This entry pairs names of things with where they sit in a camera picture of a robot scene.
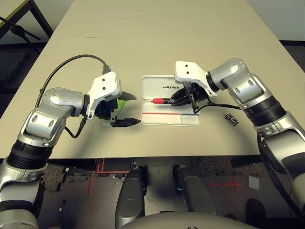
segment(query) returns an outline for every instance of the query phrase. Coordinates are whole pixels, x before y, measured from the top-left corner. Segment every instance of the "white table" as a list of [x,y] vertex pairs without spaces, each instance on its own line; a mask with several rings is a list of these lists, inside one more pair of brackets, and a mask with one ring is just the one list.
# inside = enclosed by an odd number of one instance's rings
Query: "white table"
[[[0,119],[0,157],[10,152],[50,72],[84,53],[103,58],[123,90],[138,98],[127,102],[121,117],[140,117],[143,75],[172,74],[177,60],[197,62],[208,71],[236,57],[305,126],[305,74],[245,0],[75,0]],[[75,60],[54,76],[49,88],[87,93],[101,71],[96,60]],[[228,92],[214,101],[234,104]],[[239,120],[237,126],[223,118],[227,112]],[[80,119],[68,119],[74,133]],[[94,119],[77,139],[63,132],[51,158],[258,154],[256,132],[243,112],[209,107],[201,119],[198,127],[127,128],[105,127]]]

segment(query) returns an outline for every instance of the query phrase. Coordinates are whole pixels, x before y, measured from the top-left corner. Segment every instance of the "robotic arm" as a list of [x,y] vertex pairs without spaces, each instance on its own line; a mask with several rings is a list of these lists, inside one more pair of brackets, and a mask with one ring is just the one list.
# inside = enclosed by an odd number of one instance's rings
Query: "robotic arm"
[[[228,89],[238,107],[245,112],[260,138],[262,158],[272,168],[288,174],[301,214],[305,210],[305,131],[274,98],[260,78],[250,73],[240,59],[230,59],[205,72],[196,63],[176,62],[175,79],[185,87],[196,83],[208,96]],[[196,101],[191,101],[195,110]]]
[[109,120],[112,126],[139,123],[136,119],[116,119],[117,98],[130,100],[134,96],[122,92],[114,72],[94,79],[86,95],[64,88],[53,88],[43,94],[41,104],[29,114],[0,167],[0,228],[38,228],[35,217],[42,205],[42,177],[68,117],[84,116],[74,138],[86,120],[94,116]]

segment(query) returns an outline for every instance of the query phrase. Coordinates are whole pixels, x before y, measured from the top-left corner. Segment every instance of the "small black object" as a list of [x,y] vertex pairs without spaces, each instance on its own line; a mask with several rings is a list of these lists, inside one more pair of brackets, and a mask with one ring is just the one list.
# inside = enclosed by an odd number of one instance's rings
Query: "small black object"
[[[191,84],[190,93],[193,95],[195,101],[199,102],[208,98],[208,94],[205,90],[196,83]],[[182,106],[190,104],[190,99],[186,88],[182,88],[171,96],[171,99],[175,99],[172,106]]]
[[238,120],[231,115],[230,113],[226,113],[224,118],[232,125],[232,126],[236,126],[239,122]]
[[111,111],[117,109],[118,106],[118,101],[117,99],[112,99],[108,102],[106,101],[101,101],[96,109],[95,109],[95,115],[98,118],[102,118],[105,120],[110,120],[111,119]]
[[137,97],[135,97],[133,94],[122,92],[122,95],[118,98],[119,100],[129,101],[129,100],[136,100]]
[[112,127],[128,127],[131,125],[136,125],[141,121],[135,118],[124,118],[124,119],[117,119],[114,123],[111,123]]

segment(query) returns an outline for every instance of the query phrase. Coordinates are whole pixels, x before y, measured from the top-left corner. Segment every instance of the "red line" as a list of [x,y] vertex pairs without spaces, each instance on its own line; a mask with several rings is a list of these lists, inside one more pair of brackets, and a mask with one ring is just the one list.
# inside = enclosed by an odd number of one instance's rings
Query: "red line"
[[181,115],[181,113],[142,112],[143,115]]
[[236,192],[236,183],[235,183],[235,179],[234,179],[234,175],[231,174],[231,180],[232,180],[232,183],[233,183],[233,191]]
[[105,163],[105,158],[103,158],[103,163],[102,163],[102,172],[104,171],[104,163]]
[[92,177],[89,177],[89,183],[88,183],[88,189],[87,189],[87,196],[90,194],[90,189],[91,189],[91,179]]

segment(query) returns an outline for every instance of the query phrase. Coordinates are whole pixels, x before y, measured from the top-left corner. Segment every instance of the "red marker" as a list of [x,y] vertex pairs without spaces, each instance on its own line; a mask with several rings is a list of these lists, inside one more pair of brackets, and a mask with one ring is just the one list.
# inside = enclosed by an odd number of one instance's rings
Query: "red marker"
[[151,100],[154,104],[173,104],[175,102],[174,99],[153,99]]

